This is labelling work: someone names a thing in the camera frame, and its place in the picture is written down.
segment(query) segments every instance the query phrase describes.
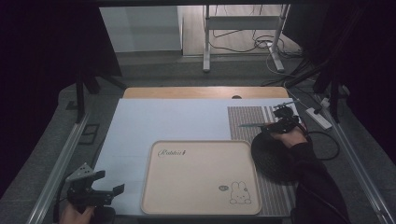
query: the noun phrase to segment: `gray floor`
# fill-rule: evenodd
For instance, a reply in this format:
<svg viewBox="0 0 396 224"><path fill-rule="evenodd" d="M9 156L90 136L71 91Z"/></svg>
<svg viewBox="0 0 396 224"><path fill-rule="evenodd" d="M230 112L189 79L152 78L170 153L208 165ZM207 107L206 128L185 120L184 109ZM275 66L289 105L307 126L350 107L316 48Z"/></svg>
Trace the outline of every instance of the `gray floor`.
<svg viewBox="0 0 396 224"><path fill-rule="evenodd" d="M210 73L202 71L201 58L185 58L174 52L119 54L123 77L116 77L129 87L157 86L260 86L263 82L280 78L269 72L266 56L213 57ZM300 59L283 60L287 71L297 66ZM101 91L87 97L94 101L88 124L100 124L99 132L92 145L78 145L66 169L66 174L76 170L83 162L90 163L95 151L106 137L110 121L123 91L98 78ZM302 90L312 90L313 82L307 80L298 85ZM291 89L301 101L309 106L316 104L297 89ZM21 169L7 192L0 200L1 223L24 223L28 219L50 171L70 134L77 118L76 110L66 110L76 100L75 87L70 86L59 94L59 106L48 129L35 147L29 160ZM297 104L299 113L305 117L311 131L319 126L305 113L305 107ZM341 124L357 149L362 163L383 195L393 214L396 213L396 168L373 137L361 126L343 100L339 103ZM315 137L315 151L319 157L328 156L334 145L323 137ZM342 151L333 161L325 161L329 172L338 183L345 199L352 223L380 223L368 201L361 184L353 173ZM51 210L43 223L51 223ZM117 217L116 223L128 223L128 217Z"/></svg>

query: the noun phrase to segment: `aluminum rail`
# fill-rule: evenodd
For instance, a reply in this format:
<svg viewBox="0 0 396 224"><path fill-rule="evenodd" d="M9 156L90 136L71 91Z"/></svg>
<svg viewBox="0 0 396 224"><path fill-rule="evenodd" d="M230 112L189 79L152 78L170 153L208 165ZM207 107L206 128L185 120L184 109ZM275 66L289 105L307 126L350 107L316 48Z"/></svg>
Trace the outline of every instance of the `aluminum rail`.
<svg viewBox="0 0 396 224"><path fill-rule="evenodd" d="M47 211L49 210L50 204L52 202L53 197L55 196L56 190L59 184L62 181L62 177L64 176L64 171L67 168L67 165L70 162L70 159L74 153L76 145L78 143L78 139L81 137L82 132L84 131L84 127L87 123L87 120L90 116L90 112L94 103L94 97L90 96L87 99L87 107L86 113L82 117L80 123L76 123L69 134L66 143L61 151L61 154L58 157L52 171L49 175L46 185L41 191L40 196L38 197L35 207L32 210L28 220L26 223L28 224L39 224L42 223Z"/></svg>
<svg viewBox="0 0 396 224"><path fill-rule="evenodd" d="M376 187L373 179L369 176L363 164L361 163L361 159L356 153L355 148L350 143L347 138L346 133L340 124L336 123L332 118L330 112L327 109L323 109L324 115L326 119L332 124L332 129L336 133L338 140L340 141L340 145L343 146L344 152L346 154L346 158L349 161L349 164L355 173L355 176L358 178L358 181L361 184L362 189L366 193L366 196L371 203L372 207L376 215L379 218L379 221L383 224L395 224L395 219L392 216L392 213L389 211L387 203Z"/></svg>

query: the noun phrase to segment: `wall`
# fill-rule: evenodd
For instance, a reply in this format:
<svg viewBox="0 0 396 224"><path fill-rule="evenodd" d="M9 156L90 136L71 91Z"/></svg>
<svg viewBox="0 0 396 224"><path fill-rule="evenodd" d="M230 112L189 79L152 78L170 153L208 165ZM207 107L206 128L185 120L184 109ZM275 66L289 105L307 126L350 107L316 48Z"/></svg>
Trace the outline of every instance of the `wall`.
<svg viewBox="0 0 396 224"><path fill-rule="evenodd" d="M181 50L177 7L100 8L116 52Z"/></svg>

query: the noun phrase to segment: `cartoon bunny illustration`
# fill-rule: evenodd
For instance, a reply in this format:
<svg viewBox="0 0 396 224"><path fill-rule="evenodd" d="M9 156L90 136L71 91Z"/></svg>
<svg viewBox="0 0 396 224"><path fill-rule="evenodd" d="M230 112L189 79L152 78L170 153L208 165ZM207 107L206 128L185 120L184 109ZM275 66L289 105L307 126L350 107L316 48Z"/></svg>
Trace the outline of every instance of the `cartoon bunny illustration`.
<svg viewBox="0 0 396 224"><path fill-rule="evenodd" d="M231 184L231 204L251 203L250 194L248 193L245 182L233 182Z"/></svg>

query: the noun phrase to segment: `person's arm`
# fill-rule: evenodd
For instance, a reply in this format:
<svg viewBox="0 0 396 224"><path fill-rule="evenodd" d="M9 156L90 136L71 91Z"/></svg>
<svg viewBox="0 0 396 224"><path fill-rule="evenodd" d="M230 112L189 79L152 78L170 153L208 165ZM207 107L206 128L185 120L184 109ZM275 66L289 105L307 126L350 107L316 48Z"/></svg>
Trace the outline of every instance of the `person's arm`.
<svg viewBox="0 0 396 224"><path fill-rule="evenodd" d="M88 206L81 214L71 203L62 212L60 224L89 224L95 208Z"/></svg>
<svg viewBox="0 0 396 224"><path fill-rule="evenodd" d="M326 167L317 159L299 128L289 133L273 134L290 149L297 174L296 207L291 218L294 224L350 223L347 206Z"/></svg>

